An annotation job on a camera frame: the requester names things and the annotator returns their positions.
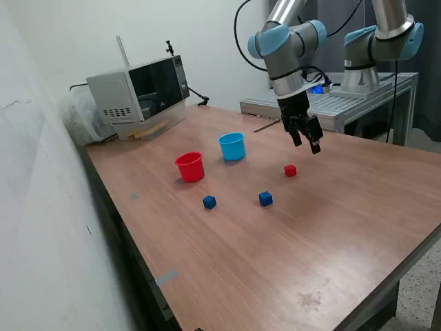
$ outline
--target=blue cube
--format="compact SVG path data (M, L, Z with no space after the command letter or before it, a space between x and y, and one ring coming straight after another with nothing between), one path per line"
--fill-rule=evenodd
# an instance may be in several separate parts
M266 207L267 205L272 205L273 196L268 191L260 193L259 194L259 201L263 207Z
M216 199L214 197L212 197L211 195L209 195L203 199L203 203L204 203L205 208L213 209L214 206L216 205Z

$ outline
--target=robotic arm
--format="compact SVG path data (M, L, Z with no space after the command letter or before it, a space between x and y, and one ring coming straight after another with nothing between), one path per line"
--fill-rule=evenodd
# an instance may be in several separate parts
M424 25L407 13L404 0L372 0L377 26L345 37L345 77L342 90L368 93L380 87L379 61L408 60L422 43Z
M317 117L307 114L307 90L319 83L305 83L299 61L314 53L327 39L320 21L299 26L288 23L307 0L278 0L261 32L251 36L248 50L255 59L264 59L276 93L285 131L295 146L302 143L299 132L309 141L314 154L320 152L322 128ZM379 87L377 61L410 59L418 51L424 26L407 14L404 0L372 0L378 26L348 34L345 38L345 78L342 89L368 92Z
M320 152L322 128L316 116L307 114L307 90L319 83L306 83L300 72L299 61L314 53L327 38L326 27L319 21L308 21L288 27L307 0L278 0L261 32L251 36L248 50L256 59L264 59L282 122L295 146L302 143L299 132L307 137L314 154Z

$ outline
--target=red cup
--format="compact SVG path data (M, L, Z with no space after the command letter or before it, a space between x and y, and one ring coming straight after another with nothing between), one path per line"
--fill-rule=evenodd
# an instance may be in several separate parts
M181 155L174 163L178 166L182 180L186 183L195 183L205 176L202 154L200 152L190 152Z

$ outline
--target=metal workbench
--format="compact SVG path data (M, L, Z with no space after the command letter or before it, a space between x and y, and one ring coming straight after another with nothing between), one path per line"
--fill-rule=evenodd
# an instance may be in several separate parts
M334 83L341 83L342 72L328 74ZM389 83L388 87L368 99L350 97L333 97L330 94L309 94L311 107L309 113L315 114L324 130L345 133L345 126L368 114L393 99L394 75L380 73L380 80ZM413 125L418 73L401 73L398 75L396 111L393 121L393 143L405 146L409 143ZM280 118L276 95L273 90L241 101L242 113L255 114L272 119Z

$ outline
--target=blue light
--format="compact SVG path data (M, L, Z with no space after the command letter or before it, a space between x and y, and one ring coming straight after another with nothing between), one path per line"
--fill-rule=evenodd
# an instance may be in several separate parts
M321 85L314 86L311 88L313 94L323 94L323 87Z

